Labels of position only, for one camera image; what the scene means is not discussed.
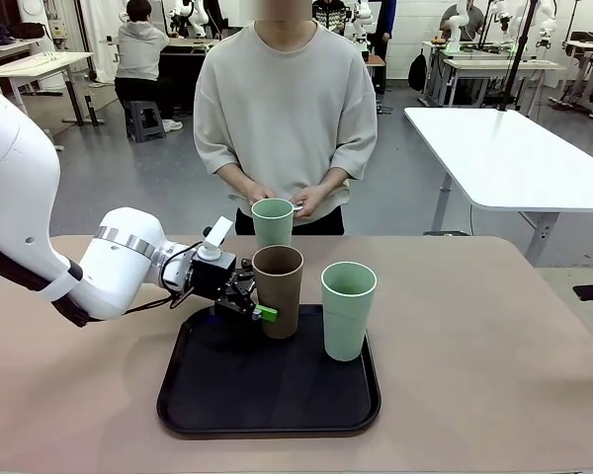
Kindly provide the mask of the person in patterned sweater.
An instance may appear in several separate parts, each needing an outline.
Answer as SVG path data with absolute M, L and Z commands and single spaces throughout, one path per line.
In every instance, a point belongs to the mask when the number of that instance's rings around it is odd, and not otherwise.
M 327 30 L 345 35 L 348 9 L 342 0 L 314 0 L 312 19 Z

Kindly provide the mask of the person's right forearm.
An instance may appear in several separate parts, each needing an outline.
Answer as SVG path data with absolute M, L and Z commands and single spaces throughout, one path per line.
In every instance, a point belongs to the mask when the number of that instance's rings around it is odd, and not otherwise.
M 220 167 L 215 173 L 243 196 L 248 196 L 250 189 L 255 186 L 255 183 L 234 163 Z

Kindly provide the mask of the light green plastic cup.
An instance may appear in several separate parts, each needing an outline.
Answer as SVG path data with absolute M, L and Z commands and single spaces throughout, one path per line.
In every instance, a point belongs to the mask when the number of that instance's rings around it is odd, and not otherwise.
M 351 361 L 362 350 L 377 276 L 363 264 L 337 262 L 320 279 L 325 351 L 335 360 Z
M 294 206 L 282 198 L 264 198 L 251 206 L 258 248 L 291 246 Z

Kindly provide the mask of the person's left forearm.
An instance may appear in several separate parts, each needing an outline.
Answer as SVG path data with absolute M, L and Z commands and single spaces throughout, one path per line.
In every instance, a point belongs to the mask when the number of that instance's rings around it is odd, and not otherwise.
M 347 180 L 350 180 L 351 176 L 342 168 L 331 167 L 326 173 L 324 179 L 320 182 L 319 186 L 321 192 L 325 196 L 329 196 L 338 188 L 342 187 Z

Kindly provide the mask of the large white table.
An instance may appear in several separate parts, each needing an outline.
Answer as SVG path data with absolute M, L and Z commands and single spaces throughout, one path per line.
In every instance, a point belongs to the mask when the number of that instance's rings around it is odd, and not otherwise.
M 478 208 L 538 215 L 525 252 L 534 265 L 562 214 L 593 213 L 593 157 L 520 113 L 407 108 L 404 114 L 445 171 L 432 231 L 441 231 L 457 186 Z

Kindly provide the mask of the person in grey hoodie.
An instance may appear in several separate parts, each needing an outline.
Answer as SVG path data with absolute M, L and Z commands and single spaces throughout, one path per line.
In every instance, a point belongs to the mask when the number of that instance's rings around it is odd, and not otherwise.
M 127 21 L 118 31 L 115 91 L 121 105 L 129 101 L 156 103 L 164 130 L 178 131 L 183 124 L 174 119 L 171 83 L 159 74 L 160 54 L 169 38 L 153 26 L 151 12 L 148 0 L 127 0 Z

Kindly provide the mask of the brown plastic cup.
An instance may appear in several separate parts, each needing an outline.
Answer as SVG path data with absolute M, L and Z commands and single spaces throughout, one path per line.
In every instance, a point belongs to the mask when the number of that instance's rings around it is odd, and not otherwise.
M 264 333 L 271 339 L 290 338 L 297 331 L 303 255 L 289 246 L 269 246 L 252 258 L 258 301 L 275 309 L 273 322 L 263 321 Z

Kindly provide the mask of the black plastic tray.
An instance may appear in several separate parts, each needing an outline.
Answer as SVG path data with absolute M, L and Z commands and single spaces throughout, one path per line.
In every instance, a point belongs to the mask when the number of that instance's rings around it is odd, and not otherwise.
M 197 311 L 180 328 L 156 402 L 169 431 L 207 439 L 351 436 L 380 409 L 370 346 L 351 361 L 332 359 L 319 304 L 300 307 L 285 340 L 252 321 Z

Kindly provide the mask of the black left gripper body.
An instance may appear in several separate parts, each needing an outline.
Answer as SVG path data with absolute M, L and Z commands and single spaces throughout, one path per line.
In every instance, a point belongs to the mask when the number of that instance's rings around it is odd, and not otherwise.
M 208 300 L 218 300 L 223 295 L 226 284 L 236 266 L 237 257 L 223 252 L 214 261 L 203 260 L 199 255 L 192 259 L 190 287 L 192 293 Z

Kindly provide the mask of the black desk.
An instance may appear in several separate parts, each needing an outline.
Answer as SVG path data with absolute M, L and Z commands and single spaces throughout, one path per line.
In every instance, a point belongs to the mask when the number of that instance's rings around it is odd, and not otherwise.
M 190 114 L 193 111 L 196 84 L 207 53 L 218 44 L 217 39 L 171 38 L 161 51 L 159 73 L 173 84 L 175 108 Z

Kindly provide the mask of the brown wooden desk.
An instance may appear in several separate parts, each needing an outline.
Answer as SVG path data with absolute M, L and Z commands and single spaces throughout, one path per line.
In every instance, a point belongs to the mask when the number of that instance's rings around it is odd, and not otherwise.
M 386 79 L 385 61 L 378 55 L 370 54 L 369 58 L 366 60 L 366 65 L 371 73 L 376 92 L 382 94 L 385 89 Z

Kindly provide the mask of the grey plastic stool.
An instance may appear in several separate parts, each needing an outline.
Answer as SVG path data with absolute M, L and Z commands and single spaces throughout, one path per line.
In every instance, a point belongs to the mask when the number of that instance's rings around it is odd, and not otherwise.
M 136 143 L 164 138 L 162 118 L 155 102 L 124 101 L 127 137 Z

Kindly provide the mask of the black backpack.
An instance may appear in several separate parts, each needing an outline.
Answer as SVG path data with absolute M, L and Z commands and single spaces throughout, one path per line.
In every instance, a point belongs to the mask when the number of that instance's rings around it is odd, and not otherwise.
M 409 67 L 408 71 L 408 85 L 411 89 L 417 92 L 423 92 L 425 82 L 427 79 L 427 60 L 424 56 L 423 50 L 415 57 Z

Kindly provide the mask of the white desk with white legs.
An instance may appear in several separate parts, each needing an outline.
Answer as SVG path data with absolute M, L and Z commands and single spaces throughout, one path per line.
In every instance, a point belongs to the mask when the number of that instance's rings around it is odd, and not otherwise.
M 92 56 L 92 52 L 42 52 L 23 59 L 10 62 L 0 66 L 0 78 L 6 78 L 11 85 L 16 106 L 25 114 L 27 108 L 22 100 L 19 88 L 26 84 L 47 79 L 51 76 L 62 74 L 70 103 L 74 112 L 74 118 L 64 118 L 64 123 L 76 123 L 78 126 L 92 124 L 90 119 L 84 118 L 79 100 L 77 99 L 73 74 L 70 65 Z
M 10 57 L 24 51 L 30 51 L 34 45 L 39 45 L 46 37 L 38 39 L 14 39 L 9 44 L 0 45 L 0 59 Z

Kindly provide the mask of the person in blue top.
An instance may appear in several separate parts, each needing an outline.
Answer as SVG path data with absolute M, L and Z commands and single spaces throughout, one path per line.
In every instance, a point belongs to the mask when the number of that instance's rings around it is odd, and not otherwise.
M 383 60 L 386 60 L 388 42 L 392 37 L 396 5 L 397 0 L 381 0 L 376 30 L 372 36 L 374 54 Z

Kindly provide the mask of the person's right hand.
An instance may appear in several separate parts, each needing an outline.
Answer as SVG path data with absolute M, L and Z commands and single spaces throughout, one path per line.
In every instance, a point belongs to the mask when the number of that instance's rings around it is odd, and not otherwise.
M 246 195 L 250 205 L 254 205 L 257 201 L 262 199 L 273 198 L 275 196 L 269 188 L 255 182 L 252 182 L 247 187 Z

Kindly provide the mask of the black tripod pole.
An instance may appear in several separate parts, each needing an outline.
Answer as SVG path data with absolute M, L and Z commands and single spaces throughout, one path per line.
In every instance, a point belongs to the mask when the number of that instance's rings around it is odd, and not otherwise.
M 519 69 L 519 64 L 522 60 L 522 56 L 528 42 L 528 33 L 537 13 L 539 3 L 540 0 L 529 0 L 529 8 L 526 10 L 527 15 L 525 16 L 525 19 L 521 22 L 521 32 L 517 36 L 517 49 L 512 60 L 512 65 L 509 69 L 507 82 L 503 90 L 503 96 L 500 105 L 497 108 L 499 112 L 505 112 L 507 109 L 511 97 L 511 91 Z

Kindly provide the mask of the person's left hand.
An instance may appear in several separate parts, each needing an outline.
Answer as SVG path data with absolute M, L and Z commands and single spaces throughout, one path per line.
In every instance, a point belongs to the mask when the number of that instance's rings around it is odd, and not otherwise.
M 311 216 L 326 196 L 321 192 L 320 186 L 307 187 L 300 190 L 291 198 L 291 202 L 304 202 L 303 210 L 295 212 L 296 218 L 305 218 Z

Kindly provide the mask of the black bag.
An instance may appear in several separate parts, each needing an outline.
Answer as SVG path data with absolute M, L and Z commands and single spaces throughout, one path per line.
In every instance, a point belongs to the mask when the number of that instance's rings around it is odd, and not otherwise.
M 44 25 L 40 23 L 25 22 L 11 24 L 8 30 L 14 39 L 19 40 L 36 40 L 46 35 Z

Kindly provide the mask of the person in beige shirt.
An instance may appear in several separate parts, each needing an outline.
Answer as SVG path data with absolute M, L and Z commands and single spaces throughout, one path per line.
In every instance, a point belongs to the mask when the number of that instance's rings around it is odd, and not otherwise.
M 294 220 L 297 235 L 340 236 L 349 184 L 364 176 L 377 143 L 370 73 L 348 39 L 312 19 L 312 0 L 246 1 L 248 25 L 210 50 L 199 75 L 198 154 L 210 174 L 234 163 L 288 201 L 331 167 L 344 169 L 351 179 Z M 252 205 L 226 185 L 236 232 L 252 234 Z

